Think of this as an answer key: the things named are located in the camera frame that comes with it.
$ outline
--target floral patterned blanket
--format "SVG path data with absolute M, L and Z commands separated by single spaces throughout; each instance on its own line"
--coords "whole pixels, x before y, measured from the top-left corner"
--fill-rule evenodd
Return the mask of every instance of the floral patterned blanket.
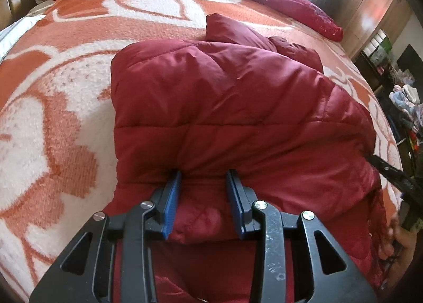
M 0 271 L 24 300 L 71 237 L 113 197 L 112 58 L 141 40 L 202 39 L 206 15 L 215 12 L 266 37 L 315 49 L 324 74 L 369 109 L 375 153 L 401 168 L 382 110 L 341 46 L 268 6 L 250 0 L 59 0 L 0 65 Z M 398 192 L 381 181 L 391 215 Z

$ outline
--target red puffer jacket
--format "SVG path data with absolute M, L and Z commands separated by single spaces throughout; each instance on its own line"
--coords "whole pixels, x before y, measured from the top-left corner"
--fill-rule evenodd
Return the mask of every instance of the red puffer jacket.
M 321 74 L 315 51 L 213 14 L 205 41 L 131 44 L 111 71 L 118 184 L 105 211 L 125 212 L 170 169 L 183 173 L 170 242 L 154 246 L 160 302 L 248 302 L 255 244 L 236 240 L 229 168 L 280 210 L 315 212 L 380 284 L 386 218 L 379 175 L 364 158 L 376 134 L 369 112 Z

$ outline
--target triangular cutout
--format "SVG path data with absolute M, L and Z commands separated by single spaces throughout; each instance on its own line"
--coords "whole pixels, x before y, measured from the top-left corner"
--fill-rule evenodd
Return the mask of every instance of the triangular cutout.
M 333 249 L 327 238 L 321 231 L 315 231 L 317 249 L 319 250 L 321 267 L 324 274 L 341 272 L 346 269 L 345 262 L 339 254 Z
M 92 233 L 85 233 L 66 257 L 60 268 L 65 272 L 83 275 L 92 239 Z

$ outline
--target human hand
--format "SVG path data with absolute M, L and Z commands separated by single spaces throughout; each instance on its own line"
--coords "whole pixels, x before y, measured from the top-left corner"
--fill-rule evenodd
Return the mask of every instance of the human hand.
M 398 225 L 398 215 L 396 213 L 391 218 L 387 237 L 382 238 L 382 243 L 379 247 L 380 259 L 386 260 L 394 254 L 394 247 L 392 246 L 394 240 L 397 240 L 403 248 L 388 272 L 386 282 L 386 288 L 388 289 L 393 288 L 399 282 L 411 264 L 417 243 L 417 231 L 407 231 L 401 228 Z

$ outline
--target silver bolt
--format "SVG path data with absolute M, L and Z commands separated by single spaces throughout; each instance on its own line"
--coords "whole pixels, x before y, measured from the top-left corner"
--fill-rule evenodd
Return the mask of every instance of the silver bolt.
M 304 211 L 302 213 L 302 216 L 304 217 L 304 219 L 306 220 L 312 220 L 314 218 L 314 213 L 312 213 L 311 211 Z
M 267 203 L 265 201 L 256 201 L 254 206 L 260 210 L 264 210 L 267 207 Z
M 100 221 L 100 220 L 103 220 L 103 219 L 105 219 L 106 218 L 106 215 L 104 214 L 104 212 L 96 212 L 94 215 L 93 215 L 93 219 L 95 220 L 95 221 Z
M 142 209 L 148 210 L 154 206 L 154 203 L 152 201 L 143 201 L 140 205 Z

